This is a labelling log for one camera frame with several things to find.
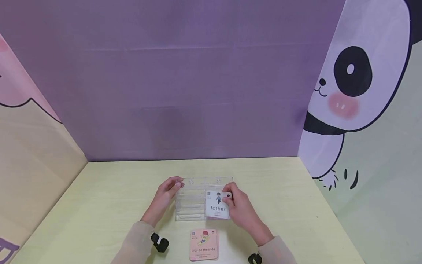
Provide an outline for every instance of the play on the slide flashcard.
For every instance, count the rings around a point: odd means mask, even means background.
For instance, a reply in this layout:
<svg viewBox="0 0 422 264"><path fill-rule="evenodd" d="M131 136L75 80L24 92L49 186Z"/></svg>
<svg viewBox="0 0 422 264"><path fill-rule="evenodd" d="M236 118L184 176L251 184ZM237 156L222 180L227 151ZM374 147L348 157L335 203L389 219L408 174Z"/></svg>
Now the play on the slide flashcard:
<svg viewBox="0 0 422 264"><path fill-rule="evenodd" d="M217 259L219 235L216 229L197 229L191 232L190 256L191 261Z"/></svg>

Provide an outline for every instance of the table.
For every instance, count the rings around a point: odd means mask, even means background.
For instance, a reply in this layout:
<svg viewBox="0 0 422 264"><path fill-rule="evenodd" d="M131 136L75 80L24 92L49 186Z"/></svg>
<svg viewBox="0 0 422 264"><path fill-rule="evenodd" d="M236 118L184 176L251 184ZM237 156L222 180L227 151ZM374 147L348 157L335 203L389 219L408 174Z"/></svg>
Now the table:
<svg viewBox="0 0 422 264"><path fill-rule="evenodd" d="M232 176L300 264L364 263L300 159L291 157L88 163L12 264L110 263L169 176ZM156 228L170 247L164 254L153 249L148 263L190 263L189 233L204 227L220 232L217 263L246 264L257 251L231 221L176 222L173 203Z"/></svg>

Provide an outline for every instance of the clear acrylic stand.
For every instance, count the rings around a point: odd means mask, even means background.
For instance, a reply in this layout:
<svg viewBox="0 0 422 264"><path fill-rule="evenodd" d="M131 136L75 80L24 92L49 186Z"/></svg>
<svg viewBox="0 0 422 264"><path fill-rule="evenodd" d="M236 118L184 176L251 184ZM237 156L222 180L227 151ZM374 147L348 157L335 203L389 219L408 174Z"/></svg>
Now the clear acrylic stand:
<svg viewBox="0 0 422 264"><path fill-rule="evenodd" d="M222 191L233 177L184 178L176 193L176 221L206 220L205 191Z"/></svg>

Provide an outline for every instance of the cartoon boy illustration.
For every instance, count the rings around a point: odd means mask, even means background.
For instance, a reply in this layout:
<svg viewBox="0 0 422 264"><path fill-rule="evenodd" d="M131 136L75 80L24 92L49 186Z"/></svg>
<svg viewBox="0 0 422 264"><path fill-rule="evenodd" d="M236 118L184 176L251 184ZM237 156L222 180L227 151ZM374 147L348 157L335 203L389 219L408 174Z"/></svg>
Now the cartoon boy illustration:
<svg viewBox="0 0 422 264"><path fill-rule="evenodd" d="M202 238L202 240L200 242L198 242L198 246L205 244L205 242L207 242L207 240L210 238L210 236L208 235L208 231L202 232L201 238Z"/></svg>
<svg viewBox="0 0 422 264"><path fill-rule="evenodd" d="M217 199L216 199L218 201L217 205L221 203L220 195L221 195L220 193L217 193Z"/></svg>

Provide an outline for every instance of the stack of cards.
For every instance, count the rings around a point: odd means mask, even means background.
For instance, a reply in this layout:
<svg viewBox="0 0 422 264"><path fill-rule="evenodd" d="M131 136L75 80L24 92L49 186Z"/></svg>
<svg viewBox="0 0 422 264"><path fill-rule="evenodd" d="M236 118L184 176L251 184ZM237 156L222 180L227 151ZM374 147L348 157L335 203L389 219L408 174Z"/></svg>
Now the stack of cards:
<svg viewBox="0 0 422 264"><path fill-rule="evenodd" d="M218 259L219 235L216 229L197 229L190 233L191 261Z"/></svg>
<svg viewBox="0 0 422 264"><path fill-rule="evenodd" d="M232 198L231 193L205 191L205 216L208 219L230 219L229 207L222 200L223 197Z"/></svg>

